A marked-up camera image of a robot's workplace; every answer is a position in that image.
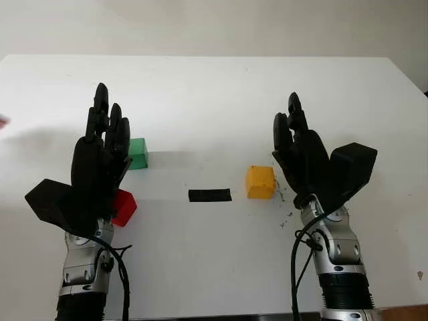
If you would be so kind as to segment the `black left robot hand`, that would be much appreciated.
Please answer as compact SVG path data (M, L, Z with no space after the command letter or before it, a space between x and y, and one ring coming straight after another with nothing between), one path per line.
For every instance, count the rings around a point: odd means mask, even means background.
M96 219L115 216L114 199L131 163L129 146L129 121L119 104L109 106L108 89L99 83L71 169L72 186L88 215Z

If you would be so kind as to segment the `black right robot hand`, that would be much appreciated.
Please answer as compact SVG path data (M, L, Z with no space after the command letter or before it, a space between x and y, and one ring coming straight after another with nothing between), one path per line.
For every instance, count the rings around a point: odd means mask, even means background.
M329 201L334 193L330 160L316 131L308 128L297 93L288 98L288 113L274 118L274 158L296 193L294 205L301 209L317 197Z

